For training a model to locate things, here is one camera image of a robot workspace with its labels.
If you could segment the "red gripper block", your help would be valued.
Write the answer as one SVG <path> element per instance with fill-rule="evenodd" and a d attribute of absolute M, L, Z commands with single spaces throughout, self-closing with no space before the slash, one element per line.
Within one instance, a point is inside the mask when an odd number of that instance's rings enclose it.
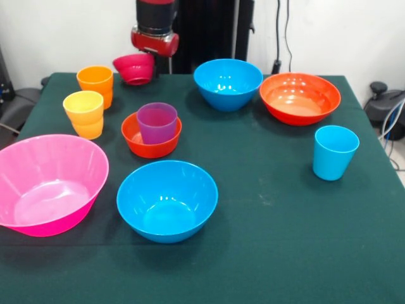
<path fill-rule="evenodd" d="M 159 77 L 159 56 L 172 57 L 178 49 L 179 35 L 173 31 L 167 35 L 153 36 L 141 32 L 137 27 L 131 31 L 131 41 L 135 48 L 154 53 L 154 78 Z"/>

